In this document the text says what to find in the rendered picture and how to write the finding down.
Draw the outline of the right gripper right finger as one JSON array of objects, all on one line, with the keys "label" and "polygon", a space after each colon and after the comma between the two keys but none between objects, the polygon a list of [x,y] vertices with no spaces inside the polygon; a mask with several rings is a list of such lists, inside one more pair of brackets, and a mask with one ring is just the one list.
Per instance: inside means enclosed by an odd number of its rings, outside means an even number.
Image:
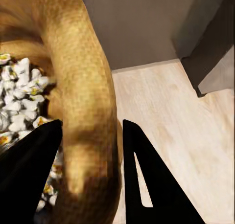
[{"label": "right gripper right finger", "polygon": [[[123,120],[126,224],[205,224],[141,127]],[[153,204],[145,207],[134,153]]]}]

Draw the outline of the popcorn bag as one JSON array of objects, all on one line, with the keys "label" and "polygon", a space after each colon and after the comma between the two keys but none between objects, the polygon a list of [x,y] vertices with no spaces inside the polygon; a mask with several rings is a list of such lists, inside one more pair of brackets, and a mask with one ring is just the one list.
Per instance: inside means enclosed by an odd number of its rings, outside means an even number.
[{"label": "popcorn bag", "polygon": [[39,116],[59,119],[63,171],[48,224],[112,224],[122,126],[108,61],[83,0],[0,0],[0,55],[30,60],[51,85]]}]

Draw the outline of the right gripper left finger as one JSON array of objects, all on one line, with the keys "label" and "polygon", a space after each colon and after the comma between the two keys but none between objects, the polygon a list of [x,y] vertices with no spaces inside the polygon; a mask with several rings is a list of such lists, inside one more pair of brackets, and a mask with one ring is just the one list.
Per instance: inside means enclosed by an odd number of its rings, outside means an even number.
[{"label": "right gripper left finger", "polygon": [[33,224],[62,137],[60,120],[50,121],[0,155],[0,224]]}]

